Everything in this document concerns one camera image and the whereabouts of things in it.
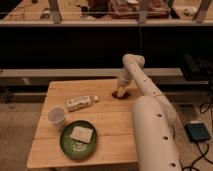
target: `cable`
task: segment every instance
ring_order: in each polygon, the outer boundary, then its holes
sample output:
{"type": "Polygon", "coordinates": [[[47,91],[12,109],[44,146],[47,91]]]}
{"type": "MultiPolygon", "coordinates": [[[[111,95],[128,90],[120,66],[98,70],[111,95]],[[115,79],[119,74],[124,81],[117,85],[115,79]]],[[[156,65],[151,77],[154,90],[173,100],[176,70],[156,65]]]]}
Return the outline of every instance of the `cable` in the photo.
{"type": "MultiPolygon", "coordinates": [[[[203,152],[202,152],[202,150],[201,150],[199,144],[196,143],[196,146],[197,146],[198,150],[200,151],[200,153],[203,154],[203,152]]],[[[208,163],[213,164],[213,161],[209,160],[206,156],[204,156],[204,159],[205,159],[208,163]]]]}
{"type": "Polygon", "coordinates": [[[210,102],[202,103],[199,107],[200,114],[206,114],[210,110],[210,116],[211,116],[211,127],[212,127],[212,133],[213,133],[213,80],[209,81],[209,87],[210,87],[210,102]]]}
{"type": "Polygon", "coordinates": [[[172,132],[173,132],[173,139],[175,140],[176,132],[175,132],[175,126],[171,125],[172,127],[172,132]]]}
{"type": "Polygon", "coordinates": [[[182,167],[182,171],[184,171],[184,170],[186,170],[186,169],[189,169],[189,171],[193,171],[193,170],[195,170],[195,171],[200,171],[199,169],[195,168],[194,165],[195,165],[199,160],[201,160],[202,158],[205,159],[205,156],[206,156],[207,153],[209,152],[209,144],[206,143],[206,146],[207,146],[206,151],[205,151],[204,153],[201,151],[201,152],[202,152],[202,153],[201,153],[201,156],[199,156],[198,158],[196,158],[196,159],[192,162],[192,164],[191,164],[190,166],[182,167]]]}

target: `floor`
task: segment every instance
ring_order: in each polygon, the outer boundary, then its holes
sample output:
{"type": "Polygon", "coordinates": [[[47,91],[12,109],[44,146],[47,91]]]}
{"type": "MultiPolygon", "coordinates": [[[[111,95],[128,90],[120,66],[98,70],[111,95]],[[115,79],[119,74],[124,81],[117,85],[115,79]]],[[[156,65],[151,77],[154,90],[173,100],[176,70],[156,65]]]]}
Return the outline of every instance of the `floor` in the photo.
{"type": "MultiPolygon", "coordinates": [[[[190,120],[198,119],[206,124],[211,132],[210,114],[206,115],[186,115],[181,112],[178,105],[175,105],[180,113],[181,123],[187,123],[190,120]]],[[[0,103],[0,171],[27,171],[26,161],[29,154],[31,142],[35,133],[39,114],[42,109],[42,103],[0,103]]],[[[194,144],[190,144],[182,124],[175,124],[175,140],[180,152],[180,159],[183,166],[189,165],[200,154],[194,144]]],[[[213,141],[210,140],[210,151],[208,158],[213,160],[213,141]]],[[[196,164],[201,171],[212,171],[213,165],[205,160],[196,164]]],[[[47,171],[48,169],[32,169],[33,171],[47,171]]],[[[61,170],[101,170],[101,171],[135,171],[137,165],[117,166],[96,166],[61,170]]]]}

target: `bread slice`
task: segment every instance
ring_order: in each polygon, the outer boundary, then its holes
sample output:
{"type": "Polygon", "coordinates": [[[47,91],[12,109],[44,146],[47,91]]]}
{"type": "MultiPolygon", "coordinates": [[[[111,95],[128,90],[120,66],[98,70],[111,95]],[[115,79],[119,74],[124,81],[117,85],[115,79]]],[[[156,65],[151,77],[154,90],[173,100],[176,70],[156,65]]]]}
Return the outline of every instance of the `bread slice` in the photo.
{"type": "Polygon", "coordinates": [[[70,134],[70,138],[84,143],[90,143],[92,133],[93,129],[75,126],[72,133],[70,134]]]}

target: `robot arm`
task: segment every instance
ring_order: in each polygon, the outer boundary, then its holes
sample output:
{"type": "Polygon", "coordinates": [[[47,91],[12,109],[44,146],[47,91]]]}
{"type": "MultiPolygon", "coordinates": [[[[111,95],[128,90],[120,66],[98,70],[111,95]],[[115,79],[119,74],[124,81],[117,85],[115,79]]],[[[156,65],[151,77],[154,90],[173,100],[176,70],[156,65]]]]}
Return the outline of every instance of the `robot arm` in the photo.
{"type": "Polygon", "coordinates": [[[144,58],[127,54],[118,79],[117,96],[122,97],[134,79],[142,96],[133,106],[133,130],[141,171],[181,171],[179,154],[169,124],[176,111],[166,96],[142,71],[144,58]]]}

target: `green plate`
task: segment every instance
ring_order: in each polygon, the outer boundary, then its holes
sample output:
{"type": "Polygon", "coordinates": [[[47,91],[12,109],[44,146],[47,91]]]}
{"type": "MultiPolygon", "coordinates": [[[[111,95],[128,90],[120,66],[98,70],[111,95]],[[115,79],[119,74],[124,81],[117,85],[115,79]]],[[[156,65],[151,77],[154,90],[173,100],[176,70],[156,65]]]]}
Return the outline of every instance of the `green plate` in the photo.
{"type": "Polygon", "coordinates": [[[97,132],[95,127],[86,121],[75,121],[66,126],[60,137],[62,151],[73,159],[82,159],[89,156],[96,147],[97,132]],[[70,138],[70,134],[75,126],[93,129],[92,138],[89,144],[76,141],[70,138]]]}

